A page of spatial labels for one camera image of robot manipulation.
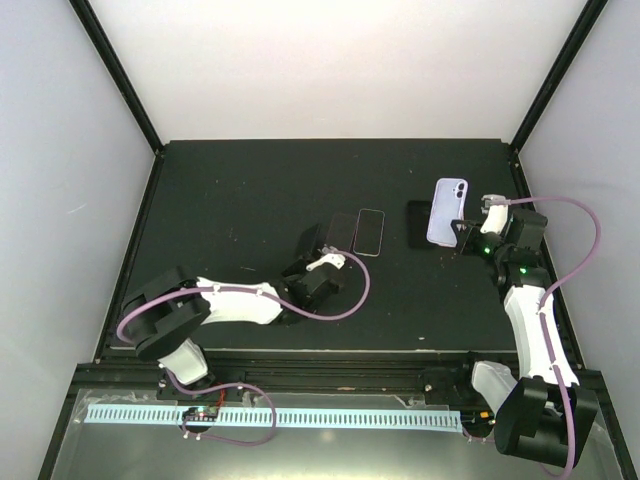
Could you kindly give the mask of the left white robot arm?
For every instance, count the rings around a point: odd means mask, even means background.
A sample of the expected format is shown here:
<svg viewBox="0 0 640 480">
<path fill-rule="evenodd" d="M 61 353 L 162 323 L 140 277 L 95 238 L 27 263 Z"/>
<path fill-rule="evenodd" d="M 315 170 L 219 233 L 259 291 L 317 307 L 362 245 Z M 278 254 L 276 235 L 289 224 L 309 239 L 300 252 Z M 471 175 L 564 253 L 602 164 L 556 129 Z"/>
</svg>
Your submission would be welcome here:
<svg viewBox="0 0 640 480">
<path fill-rule="evenodd" d="M 286 304 L 314 314 L 344 285 L 344 254 L 324 250 L 298 259 L 277 280 L 258 284 L 220 283 L 174 267 L 128 295 L 121 304 L 119 340 L 142 361 L 167 368 L 193 399 L 207 397 L 215 376 L 193 340 L 207 324 L 284 324 L 294 320 Z"/>
</svg>

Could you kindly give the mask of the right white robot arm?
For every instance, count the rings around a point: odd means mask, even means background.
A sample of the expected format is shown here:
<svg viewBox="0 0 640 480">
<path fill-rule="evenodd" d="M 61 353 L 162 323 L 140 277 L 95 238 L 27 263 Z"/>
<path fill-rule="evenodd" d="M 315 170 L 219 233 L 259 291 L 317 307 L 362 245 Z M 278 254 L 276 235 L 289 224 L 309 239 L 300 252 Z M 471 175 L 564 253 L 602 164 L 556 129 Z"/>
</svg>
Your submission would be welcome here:
<svg viewBox="0 0 640 480">
<path fill-rule="evenodd" d="M 509 318 L 518 372 L 478 361 L 454 379 L 457 396 L 482 398 L 494 414 L 499 453 L 561 468 L 579 461 L 598 411 L 597 396 L 580 385 L 566 358 L 554 317 L 548 271 L 541 263 L 545 216 L 492 205 L 483 221 L 453 220 L 456 248 L 487 263 Z"/>
</svg>

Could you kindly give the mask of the pink edged smartphone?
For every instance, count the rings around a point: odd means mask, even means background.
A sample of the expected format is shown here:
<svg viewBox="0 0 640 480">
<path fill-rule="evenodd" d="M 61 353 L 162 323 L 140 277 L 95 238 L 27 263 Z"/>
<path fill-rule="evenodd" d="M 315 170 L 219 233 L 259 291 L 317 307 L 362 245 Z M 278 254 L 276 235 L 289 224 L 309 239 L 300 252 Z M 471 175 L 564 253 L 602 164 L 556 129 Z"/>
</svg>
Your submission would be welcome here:
<svg viewBox="0 0 640 480">
<path fill-rule="evenodd" d="M 325 237 L 325 245 L 332 249 L 350 252 L 354 242 L 356 226 L 356 215 L 347 213 L 334 214 Z"/>
</svg>

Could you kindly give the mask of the dark smartphone from purple case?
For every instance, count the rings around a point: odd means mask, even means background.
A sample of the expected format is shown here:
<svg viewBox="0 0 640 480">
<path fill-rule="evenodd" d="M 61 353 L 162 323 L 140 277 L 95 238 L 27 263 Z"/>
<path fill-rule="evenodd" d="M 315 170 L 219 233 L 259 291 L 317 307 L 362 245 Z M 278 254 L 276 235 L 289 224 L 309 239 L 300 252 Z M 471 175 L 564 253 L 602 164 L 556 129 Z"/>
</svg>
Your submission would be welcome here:
<svg viewBox="0 0 640 480">
<path fill-rule="evenodd" d="M 300 235 L 295 256 L 307 262 L 317 259 L 321 249 L 324 247 L 324 239 L 322 225 L 320 223 L 312 225 Z"/>
</svg>

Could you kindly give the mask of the phone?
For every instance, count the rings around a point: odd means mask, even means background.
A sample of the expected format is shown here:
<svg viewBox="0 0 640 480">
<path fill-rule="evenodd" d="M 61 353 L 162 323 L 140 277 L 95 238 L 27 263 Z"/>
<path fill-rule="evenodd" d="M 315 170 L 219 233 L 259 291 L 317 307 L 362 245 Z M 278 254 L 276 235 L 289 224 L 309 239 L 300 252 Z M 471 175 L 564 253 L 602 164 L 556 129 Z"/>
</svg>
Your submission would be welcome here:
<svg viewBox="0 0 640 480">
<path fill-rule="evenodd" d="M 452 221 L 462 221 L 468 182 L 462 178 L 440 178 L 435 185 L 426 240 L 440 247 L 454 248 L 457 237 Z"/>
</svg>

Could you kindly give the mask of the black smartphone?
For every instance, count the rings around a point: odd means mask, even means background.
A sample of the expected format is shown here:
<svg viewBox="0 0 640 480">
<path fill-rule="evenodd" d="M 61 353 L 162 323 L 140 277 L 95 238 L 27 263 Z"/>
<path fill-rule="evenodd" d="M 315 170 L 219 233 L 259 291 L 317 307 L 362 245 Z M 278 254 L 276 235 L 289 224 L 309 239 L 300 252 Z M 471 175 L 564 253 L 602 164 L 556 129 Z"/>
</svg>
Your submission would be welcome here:
<svg viewBox="0 0 640 480">
<path fill-rule="evenodd" d="M 381 253 L 385 213 L 375 209 L 360 209 L 357 217 L 353 252 L 367 257 Z"/>
</svg>

